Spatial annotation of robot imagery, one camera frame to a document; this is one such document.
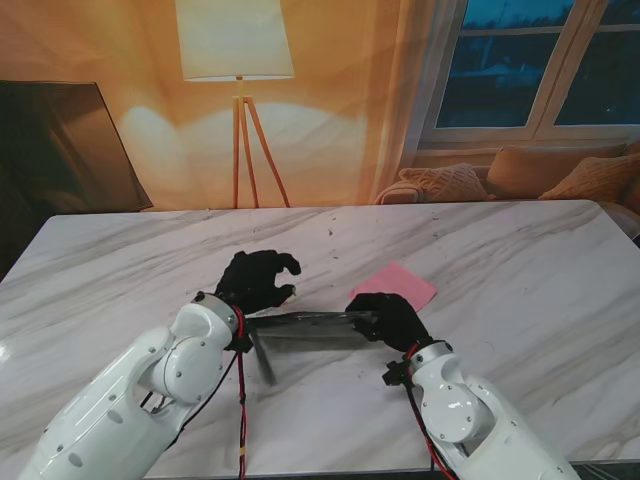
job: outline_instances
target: pink paper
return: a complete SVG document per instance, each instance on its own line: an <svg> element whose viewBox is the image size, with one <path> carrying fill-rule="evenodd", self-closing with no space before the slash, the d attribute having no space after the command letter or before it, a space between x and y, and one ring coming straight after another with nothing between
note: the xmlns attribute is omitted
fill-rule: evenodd
<svg viewBox="0 0 640 480"><path fill-rule="evenodd" d="M359 293L397 293L406 298L417 312L431 301L437 291L429 282L392 262L351 290L349 298L354 298Z"/></svg>

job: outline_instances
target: orange pillow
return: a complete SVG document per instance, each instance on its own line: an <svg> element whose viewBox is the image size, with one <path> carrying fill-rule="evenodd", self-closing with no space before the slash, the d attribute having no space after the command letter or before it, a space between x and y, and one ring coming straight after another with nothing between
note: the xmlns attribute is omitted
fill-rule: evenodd
<svg viewBox="0 0 640 480"><path fill-rule="evenodd" d="M504 147L487 174L487 190L501 198L538 198L587 157L622 155L625 145L597 148Z"/></svg>
<svg viewBox="0 0 640 480"><path fill-rule="evenodd" d="M399 175L404 181L422 187L427 202L477 202L489 198L468 163L440 168L405 168Z"/></svg>
<svg viewBox="0 0 640 480"><path fill-rule="evenodd" d="M585 158L540 200L586 199L615 202L632 177L640 174L640 154L618 158Z"/></svg>
<svg viewBox="0 0 640 480"><path fill-rule="evenodd" d="M622 205L640 215L640 177L633 177L620 197Z"/></svg>
<svg viewBox="0 0 640 480"><path fill-rule="evenodd" d="M624 151L625 155L633 155L634 153L640 153L640 140L636 140L635 142L627 145L627 148Z"/></svg>

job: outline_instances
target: floor lamp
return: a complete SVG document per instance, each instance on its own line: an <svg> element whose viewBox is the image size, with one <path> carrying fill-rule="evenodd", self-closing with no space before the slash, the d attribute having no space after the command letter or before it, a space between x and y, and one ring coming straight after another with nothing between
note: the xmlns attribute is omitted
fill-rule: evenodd
<svg viewBox="0 0 640 480"><path fill-rule="evenodd" d="M280 0L176 0L183 78L190 82L235 81L233 106L233 207L238 208L240 132L254 207L260 206L256 187L247 111L275 177L285 206L289 199L258 117L253 98L245 95L244 80L293 77Z"/></svg>

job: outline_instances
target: window frame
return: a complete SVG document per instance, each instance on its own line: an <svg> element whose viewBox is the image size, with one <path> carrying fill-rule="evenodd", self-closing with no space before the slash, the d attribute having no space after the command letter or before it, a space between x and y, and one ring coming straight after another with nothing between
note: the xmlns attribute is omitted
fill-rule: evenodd
<svg viewBox="0 0 640 480"><path fill-rule="evenodd" d="M591 39L598 32L640 31L640 24L600 25L608 0L587 0L589 10L571 48L566 53L564 66L560 70L556 86L549 98L547 108L540 119L535 137L541 140L583 140L630 137L640 132L639 124L619 125L555 125L564 105L571 84L580 68Z"/></svg>
<svg viewBox="0 0 640 480"><path fill-rule="evenodd" d="M554 125L567 98L591 38L598 31L640 30L640 25L605 25L600 20L608 0L575 0L564 26L467 30L461 32L468 0L443 1L434 18L433 45L425 59L422 89L416 98L413 121L420 122L417 150L430 144L504 141L612 139L637 135L640 125ZM451 62L460 36L518 35L559 32L538 87L529 118L522 127L436 128Z"/></svg>

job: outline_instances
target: window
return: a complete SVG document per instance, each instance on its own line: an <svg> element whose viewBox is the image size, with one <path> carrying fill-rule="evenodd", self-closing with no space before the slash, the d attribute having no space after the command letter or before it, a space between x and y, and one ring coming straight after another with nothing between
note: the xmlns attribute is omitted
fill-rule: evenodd
<svg viewBox="0 0 640 480"><path fill-rule="evenodd" d="M420 148L640 132L640 0L454 0L441 8L435 31L446 40L425 67L438 78L426 92Z"/></svg>

